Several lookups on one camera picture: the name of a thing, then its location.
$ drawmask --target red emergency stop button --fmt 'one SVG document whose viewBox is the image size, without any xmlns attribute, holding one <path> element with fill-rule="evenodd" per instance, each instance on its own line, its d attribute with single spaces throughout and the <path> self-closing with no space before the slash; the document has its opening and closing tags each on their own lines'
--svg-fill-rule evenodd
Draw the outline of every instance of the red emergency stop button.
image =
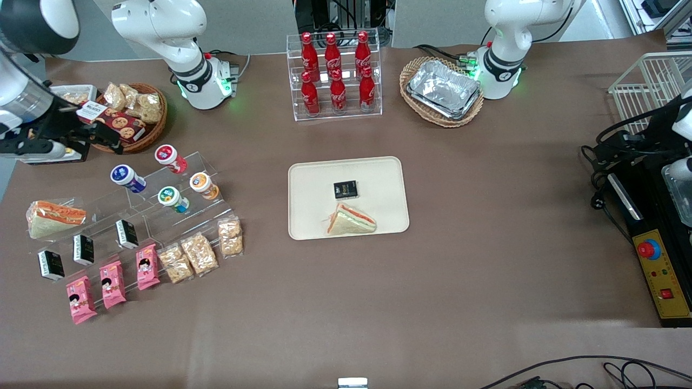
<svg viewBox="0 0 692 389">
<path fill-rule="evenodd" d="M 673 291 L 671 291 L 670 289 L 661 289 L 661 298 L 664 300 L 673 298 Z"/>
<path fill-rule="evenodd" d="M 637 252 L 642 257 L 653 261 L 661 256 L 661 246 L 655 240 L 647 239 L 637 245 Z"/>
</svg>

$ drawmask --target coca-cola bottle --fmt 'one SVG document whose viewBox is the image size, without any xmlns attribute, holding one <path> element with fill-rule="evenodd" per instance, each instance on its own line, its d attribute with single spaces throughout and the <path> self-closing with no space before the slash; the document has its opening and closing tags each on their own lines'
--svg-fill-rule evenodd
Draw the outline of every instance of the coca-cola bottle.
<svg viewBox="0 0 692 389">
<path fill-rule="evenodd" d="M 303 94 L 303 102 L 305 103 L 305 111 L 307 115 L 311 118 L 320 114 L 320 102 L 317 99 L 317 88 L 315 84 L 312 83 L 312 76 L 310 72 L 304 71 L 302 73 L 303 85 L 300 91 Z"/>
<path fill-rule="evenodd" d="M 375 81 L 372 80 L 372 68 L 363 68 L 363 79 L 361 80 L 361 111 L 372 112 L 375 108 Z"/>
<path fill-rule="evenodd" d="M 327 33 L 327 50 L 325 50 L 325 61 L 327 62 L 327 74 L 331 80 L 334 69 L 339 70 L 341 74 L 341 53 L 336 47 L 336 35 Z"/>
<path fill-rule="evenodd" d="M 300 36 L 300 39 L 303 43 L 303 67 L 306 72 L 310 73 L 310 80 L 312 82 L 317 82 L 320 80 L 320 64 L 317 62 L 317 50 L 315 50 L 315 46 L 312 45 L 312 36 L 305 31 Z"/>
<path fill-rule="evenodd" d="M 341 69 L 334 69 L 330 73 L 331 86 L 331 108 L 334 110 L 334 115 L 343 115 L 346 113 L 346 86 L 341 80 Z"/>
<path fill-rule="evenodd" d="M 356 80 L 361 80 L 363 68 L 370 66 L 370 46 L 367 45 L 367 32 L 358 33 L 358 47 L 356 47 Z"/>
</svg>

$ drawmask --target pink snack package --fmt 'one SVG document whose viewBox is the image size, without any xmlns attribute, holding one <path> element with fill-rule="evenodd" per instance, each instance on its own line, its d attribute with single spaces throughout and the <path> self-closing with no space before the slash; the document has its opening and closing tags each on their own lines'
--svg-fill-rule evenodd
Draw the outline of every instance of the pink snack package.
<svg viewBox="0 0 692 389">
<path fill-rule="evenodd" d="M 99 269 L 101 272 L 101 292 L 106 309 L 119 302 L 125 302 L 125 283 L 122 281 L 122 264 L 120 261 L 107 264 Z"/>
<path fill-rule="evenodd" d="M 75 324 L 80 324 L 86 319 L 96 315 L 91 297 L 91 283 L 89 277 L 84 276 L 67 284 L 67 296 L 70 299 L 70 314 Z"/>
<path fill-rule="evenodd" d="M 150 244 L 137 251 L 137 287 L 143 291 L 158 284 L 158 256 L 156 244 Z"/>
</svg>

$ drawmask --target brown tablecloth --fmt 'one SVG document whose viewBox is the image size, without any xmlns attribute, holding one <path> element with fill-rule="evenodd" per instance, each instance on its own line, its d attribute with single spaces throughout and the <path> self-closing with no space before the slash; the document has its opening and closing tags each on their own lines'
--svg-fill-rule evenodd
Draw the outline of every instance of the brown tablecloth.
<svg viewBox="0 0 692 389">
<path fill-rule="evenodd" d="M 362 376 L 373 389 L 476 388 L 573 354 L 689 370 L 692 329 L 658 328 L 637 258 L 589 207 L 590 171 L 578 156 L 615 121 L 607 87 L 641 54 L 664 49 L 659 33 L 537 44 L 510 96 L 452 130 L 423 121 L 399 95 L 399 71 L 416 50 L 383 51 L 382 117 L 314 123 L 293 121 L 282 55 L 253 57 L 238 96 L 211 111 L 193 109 L 160 60 L 50 60 L 57 83 L 164 90 L 169 126 L 157 144 L 199 150 L 220 171 L 246 254 L 75 326 L 64 288 L 40 278 L 26 253 L 29 202 L 93 200 L 116 189 L 115 164 L 141 174 L 160 166 L 153 148 L 18 164 L 0 205 L 2 386 L 305 389 Z M 291 165 L 388 155 L 403 165 L 406 232 L 289 237 Z M 537 374 L 606 382 L 596 361 Z"/>
</svg>

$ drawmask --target sandwich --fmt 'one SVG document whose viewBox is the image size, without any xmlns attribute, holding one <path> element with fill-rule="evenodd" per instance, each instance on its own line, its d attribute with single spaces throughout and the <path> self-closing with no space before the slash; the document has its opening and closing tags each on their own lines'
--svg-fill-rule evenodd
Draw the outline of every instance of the sandwich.
<svg viewBox="0 0 692 389">
<path fill-rule="evenodd" d="M 33 239 L 79 226 L 87 219 L 85 210 L 61 206 L 47 201 L 34 201 L 26 211 L 29 236 Z"/>
<path fill-rule="evenodd" d="M 375 231 L 376 228 L 377 223 L 370 216 L 344 203 L 339 203 L 336 211 L 331 214 L 327 234 L 367 234 Z"/>
</svg>

